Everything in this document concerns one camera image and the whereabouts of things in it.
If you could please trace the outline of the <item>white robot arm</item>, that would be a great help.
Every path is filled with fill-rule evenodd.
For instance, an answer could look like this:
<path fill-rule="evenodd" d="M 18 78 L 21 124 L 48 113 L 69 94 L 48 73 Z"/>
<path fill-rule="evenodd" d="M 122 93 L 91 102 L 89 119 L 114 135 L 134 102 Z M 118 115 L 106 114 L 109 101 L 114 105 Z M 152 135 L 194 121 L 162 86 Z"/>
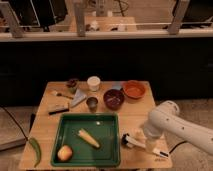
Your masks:
<path fill-rule="evenodd" d="M 179 117 L 179 113 L 179 106 L 173 101 L 154 107 L 143 124 L 144 135 L 148 140 L 157 140 L 164 131 L 168 131 L 213 155 L 213 130 L 186 121 Z"/>

